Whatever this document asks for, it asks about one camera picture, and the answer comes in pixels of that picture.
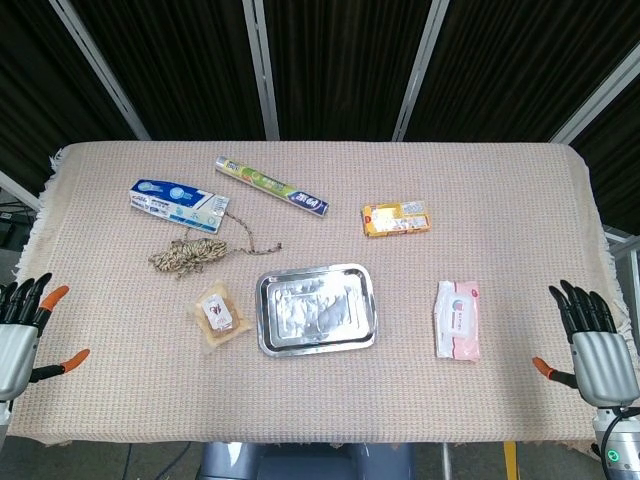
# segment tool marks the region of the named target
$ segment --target rope bundle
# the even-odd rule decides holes
[[[267,250],[256,250],[253,232],[247,224],[229,212],[226,216],[238,222],[249,236],[249,248],[236,248],[229,250],[227,242],[212,238],[199,238],[198,240],[188,240],[187,229],[183,240],[174,240],[171,246],[164,252],[155,253],[149,257],[149,262],[159,272],[178,272],[178,278],[190,272],[202,272],[202,267],[207,262],[215,262],[225,257],[229,253],[244,252],[247,255],[267,255],[282,249],[282,244]]]

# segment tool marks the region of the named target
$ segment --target table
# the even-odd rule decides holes
[[[218,155],[327,200],[327,217],[216,173]],[[27,389],[12,435],[45,443],[584,440],[593,409],[531,364],[540,355],[571,368],[547,286],[564,278],[599,291],[632,342],[587,169],[566,146],[98,142],[70,145],[55,163],[19,277],[52,271],[51,288],[71,288],[36,365],[84,347],[91,355]],[[184,227],[129,206],[139,178],[229,196],[258,248],[282,242],[282,252],[234,254],[181,280],[155,272],[147,257]],[[431,232],[363,235],[364,204],[410,200],[426,202]],[[228,219],[219,236],[232,247],[247,242]],[[254,318],[262,273],[348,262],[373,280],[373,347],[274,359],[251,331],[202,348],[187,311],[216,279]],[[432,309],[445,279],[480,285],[477,364],[435,358]]]

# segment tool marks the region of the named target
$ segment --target sealed plastic bag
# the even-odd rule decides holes
[[[210,347],[218,347],[251,328],[221,281],[198,297],[193,314]]]
[[[477,299],[476,282],[439,282],[433,310],[438,357],[478,361]]]

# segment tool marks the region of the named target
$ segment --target cling film roll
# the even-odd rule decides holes
[[[244,183],[270,193],[271,195],[284,200],[287,203],[302,208],[320,217],[324,217],[329,208],[329,204],[324,200],[309,195],[298,190],[296,187],[279,182],[258,170],[243,165],[231,158],[218,157],[216,159],[216,170],[234,177]]]

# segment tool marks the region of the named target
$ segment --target stainless steel tray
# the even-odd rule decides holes
[[[258,343],[274,357],[365,348],[378,330],[371,278],[357,264],[266,273],[256,311]]]

